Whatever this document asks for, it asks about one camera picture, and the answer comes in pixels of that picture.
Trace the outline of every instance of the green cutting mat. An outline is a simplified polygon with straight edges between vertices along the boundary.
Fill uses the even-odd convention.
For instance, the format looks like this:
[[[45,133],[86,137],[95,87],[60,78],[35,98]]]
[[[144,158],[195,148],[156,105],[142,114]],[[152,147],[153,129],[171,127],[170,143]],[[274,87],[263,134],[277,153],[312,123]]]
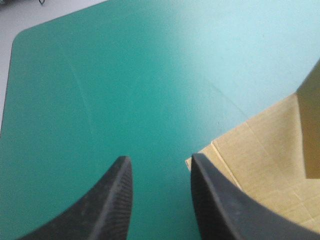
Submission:
[[[200,239],[184,160],[292,93],[318,1],[111,0],[20,33],[0,137],[0,239],[39,227],[120,155],[128,239]]]

